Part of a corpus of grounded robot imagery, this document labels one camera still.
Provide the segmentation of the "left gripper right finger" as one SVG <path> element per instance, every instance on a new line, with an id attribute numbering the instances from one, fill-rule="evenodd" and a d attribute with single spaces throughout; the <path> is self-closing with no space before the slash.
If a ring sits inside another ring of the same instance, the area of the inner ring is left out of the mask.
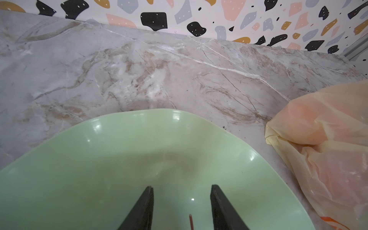
<path id="1" fill-rule="evenodd" d="M 210 193 L 214 230 L 250 230 L 218 185 Z"/>

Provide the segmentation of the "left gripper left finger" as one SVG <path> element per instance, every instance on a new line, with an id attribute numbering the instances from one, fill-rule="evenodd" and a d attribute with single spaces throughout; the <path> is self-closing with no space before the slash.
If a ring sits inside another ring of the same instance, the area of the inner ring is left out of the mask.
<path id="1" fill-rule="evenodd" d="M 150 230 L 154 207 L 153 187 L 145 188 L 118 230 Z"/>

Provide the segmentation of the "yellow translucent plastic bag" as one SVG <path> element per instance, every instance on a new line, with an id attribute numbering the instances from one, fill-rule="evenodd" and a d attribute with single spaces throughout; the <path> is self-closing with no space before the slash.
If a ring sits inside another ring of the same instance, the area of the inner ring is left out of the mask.
<path id="1" fill-rule="evenodd" d="M 290 101 L 265 140 L 295 175 L 320 218 L 337 230 L 368 227 L 368 82 Z"/>

